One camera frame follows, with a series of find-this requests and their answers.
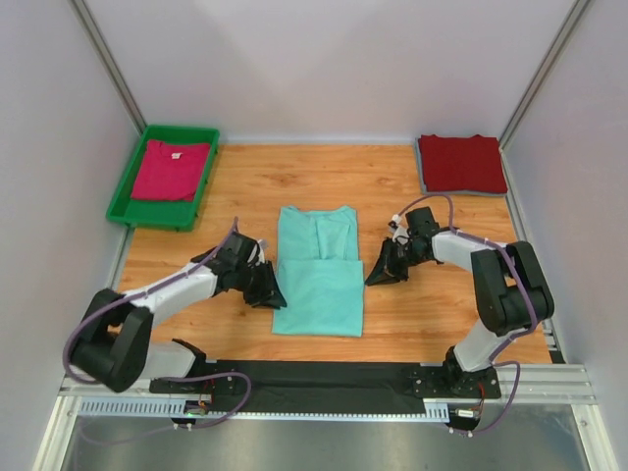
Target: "white wall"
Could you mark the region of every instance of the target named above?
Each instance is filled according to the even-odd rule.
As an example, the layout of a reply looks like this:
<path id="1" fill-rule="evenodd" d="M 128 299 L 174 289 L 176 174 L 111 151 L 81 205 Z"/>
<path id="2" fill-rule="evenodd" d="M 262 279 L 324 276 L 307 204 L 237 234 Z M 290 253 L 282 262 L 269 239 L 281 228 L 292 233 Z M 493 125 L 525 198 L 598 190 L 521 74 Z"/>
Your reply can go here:
<path id="1" fill-rule="evenodd" d="M 555 297 L 559 339 L 583 362 L 628 469 L 628 3 L 597 0 L 507 149 Z"/>
<path id="2" fill-rule="evenodd" d="M 87 0 L 149 123 L 231 141 L 499 135 L 572 0 Z"/>
<path id="3" fill-rule="evenodd" d="M 0 469 L 28 469 L 61 350 L 106 282 L 136 133 L 68 2 L 0 2 Z"/>

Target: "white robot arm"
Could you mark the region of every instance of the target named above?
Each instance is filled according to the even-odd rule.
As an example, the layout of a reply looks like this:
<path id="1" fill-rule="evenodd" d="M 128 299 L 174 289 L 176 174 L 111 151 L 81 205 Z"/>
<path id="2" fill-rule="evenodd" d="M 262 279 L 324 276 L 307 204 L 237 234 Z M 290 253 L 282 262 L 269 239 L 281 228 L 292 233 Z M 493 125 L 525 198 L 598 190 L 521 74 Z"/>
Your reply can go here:
<path id="1" fill-rule="evenodd" d="M 455 363 L 460 372 L 473 373 L 492 367 L 493 360 L 509 339 L 531 325 L 529 310 L 519 287 L 508 286 L 510 274 L 500 254 L 480 241 L 441 228 L 429 207 L 406 214 L 408 228 L 393 217 L 393 232 L 366 285 L 398 283 L 408 279 L 408 268 L 428 261 L 452 263 L 473 274 L 476 305 L 480 320 L 467 337 L 450 349 L 445 361 Z M 553 314 L 550 289 L 532 245 L 525 241 L 500 244 L 514 262 L 538 322 Z"/>
<path id="2" fill-rule="evenodd" d="M 208 250 L 163 280 L 122 293 L 100 290 L 84 318 L 121 299 L 128 302 L 80 332 L 71 363 L 117 393 L 140 378 L 185 377 L 196 358 L 194 347 L 182 340 L 149 344 L 152 328 L 190 304 L 229 289 L 241 291 L 254 307 L 286 307 L 272 264 L 265 260 L 264 245 L 234 232 L 215 256 Z"/>

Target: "clothing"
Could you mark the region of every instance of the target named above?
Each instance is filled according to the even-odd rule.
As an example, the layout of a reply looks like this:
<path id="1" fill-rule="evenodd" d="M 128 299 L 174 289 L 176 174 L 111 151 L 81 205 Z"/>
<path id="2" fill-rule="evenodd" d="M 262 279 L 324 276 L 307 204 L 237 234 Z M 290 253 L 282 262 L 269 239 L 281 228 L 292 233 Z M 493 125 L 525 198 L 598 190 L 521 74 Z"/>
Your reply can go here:
<path id="1" fill-rule="evenodd" d="M 361 337 L 363 276 L 354 209 L 282 208 L 277 281 L 288 307 L 275 311 L 273 333 Z"/>
<path id="2" fill-rule="evenodd" d="M 175 145 L 149 140 L 131 198 L 192 201 L 210 148 L 209 144 Z"/>
<path id="3" fill-rule="evenodd" d="M 415 152 L 424 193 L 504 195 L 508 192 L 495 137 L 422 135 Z"/>

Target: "wooden surface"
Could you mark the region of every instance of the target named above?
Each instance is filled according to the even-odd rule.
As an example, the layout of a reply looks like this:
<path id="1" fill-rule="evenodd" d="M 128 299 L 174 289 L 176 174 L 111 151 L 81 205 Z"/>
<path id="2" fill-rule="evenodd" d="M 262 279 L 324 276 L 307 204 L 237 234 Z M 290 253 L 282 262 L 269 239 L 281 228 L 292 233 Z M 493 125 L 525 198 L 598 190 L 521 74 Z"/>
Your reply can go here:
<path id="1" fill-rule="evenodd" d="M 357 210 L 365 276 L 378 257 L 392 214 L 420 195 L 411 146 L 224 145 L 191 233 L 135 231 L 120 289 L 168 276 L 223 238 L 234 216 L 240 231 L 269 241 L 276 260 L 282 206 Z M 505 200 L 454 196 L 454 223 L 493 240 L 514 241 Z M 428 201 L 447 221 L 443 198 Z M 275 360 L 442 361 L 478 319 L 472 277 L 452 265 L 414 267 L 410 280 L 365 289 L 360 339 L 271 334 L 273 313 L 244 304 L 237 291 L 188 307 L 153 331 L 153 340 L 184 339 L 210 358 Z M 543 333 L 519 340 L 500 359 L 549 363 Z"/>

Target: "green plastic tray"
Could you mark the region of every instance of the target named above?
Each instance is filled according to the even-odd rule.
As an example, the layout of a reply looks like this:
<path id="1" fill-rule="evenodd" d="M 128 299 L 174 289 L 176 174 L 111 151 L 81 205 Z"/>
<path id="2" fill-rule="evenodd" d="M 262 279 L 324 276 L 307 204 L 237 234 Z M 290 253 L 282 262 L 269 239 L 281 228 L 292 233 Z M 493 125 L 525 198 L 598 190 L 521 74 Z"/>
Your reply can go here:
<path id="1" fill-rule="evenodd" d="M 148 126 L 125 169 L 120 183 L 118 183 L 114 197 L 107 210 L 107 219 L 116 223 L 126 224 L 132 228 L 143 227 L 191 231 L 198 216 L 198 205 L 209 179 L 209 171 L 214 163 L 219 136 L 220 132 L 218 130 L 209 128 Z M 169 144 L 208 143 L 211 145 L 209 157 L 203 169 L 203 176 L 200 179 L 193 201 L 139 201 L 131 199 L 133 184 L 144 158 L 146 144 L 149 139 L 163 140 Z"/>

